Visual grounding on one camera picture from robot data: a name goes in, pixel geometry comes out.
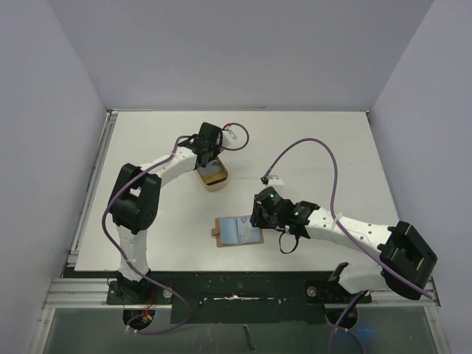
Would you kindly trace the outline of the silver VIP card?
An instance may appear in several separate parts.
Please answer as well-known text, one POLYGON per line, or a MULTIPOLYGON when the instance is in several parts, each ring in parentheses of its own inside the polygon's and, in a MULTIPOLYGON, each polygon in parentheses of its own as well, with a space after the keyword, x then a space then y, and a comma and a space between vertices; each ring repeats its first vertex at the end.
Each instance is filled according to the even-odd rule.
POLYGON ((250 217, 237 219, 237 238, 239 244, 260 242, 260 230, 251 225, 250 217))

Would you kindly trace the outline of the tan leather card holder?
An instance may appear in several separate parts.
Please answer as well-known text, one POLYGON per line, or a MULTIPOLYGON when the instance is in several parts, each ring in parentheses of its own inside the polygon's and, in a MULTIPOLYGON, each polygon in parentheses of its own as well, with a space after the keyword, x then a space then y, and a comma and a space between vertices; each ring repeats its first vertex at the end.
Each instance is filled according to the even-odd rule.
POLYGON ((262 229, 250 223, 249 216, 216 218, 211 231, 217 247, 248 246, 264 243, 262 229))

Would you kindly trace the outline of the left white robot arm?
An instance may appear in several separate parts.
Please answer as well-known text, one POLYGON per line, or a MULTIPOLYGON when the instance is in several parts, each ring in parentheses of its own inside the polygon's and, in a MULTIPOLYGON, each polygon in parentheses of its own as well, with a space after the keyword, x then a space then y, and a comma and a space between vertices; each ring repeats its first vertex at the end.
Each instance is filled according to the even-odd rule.
POLYGON ((122 166, 102 227, 121 256, 117 283, 132 302, 144 302, 150 294, 147 232, 156 219, 162 187, 206 167, 236 141, 228 128, 204 122, 199 132, 178 137, 169 154, 148 164, 122 166))

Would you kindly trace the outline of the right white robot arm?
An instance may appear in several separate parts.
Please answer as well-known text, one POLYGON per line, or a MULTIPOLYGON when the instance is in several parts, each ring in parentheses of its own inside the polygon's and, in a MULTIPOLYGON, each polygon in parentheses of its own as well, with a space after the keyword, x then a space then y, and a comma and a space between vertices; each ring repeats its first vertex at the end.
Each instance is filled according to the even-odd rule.
POLYGON ((410 223, 388 226, 346 218, 308 201, 293 203, 273 187, 255 195, 250 222, 259 229, 293 235, 295 240, 323 240, 370 257, 373 265, 347 264, 328 283, 329 295, 339 302, 361 291, 384 288, 419 300, 427 294, 437 264, 435 252, 410 223))

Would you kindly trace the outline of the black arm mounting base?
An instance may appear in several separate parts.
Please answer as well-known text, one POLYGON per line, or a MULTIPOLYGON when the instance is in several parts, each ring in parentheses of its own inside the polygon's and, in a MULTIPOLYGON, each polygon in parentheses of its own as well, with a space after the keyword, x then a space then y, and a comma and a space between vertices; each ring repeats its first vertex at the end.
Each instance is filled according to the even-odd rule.
POLYGON ((157 272, 128 290, 122 280, 108 285, 106 302, 125 316, 151 305, 169 305, 170 322, 190 324, 325 323, 327 310, 342 310, 353 298, 332 271, 157 272))

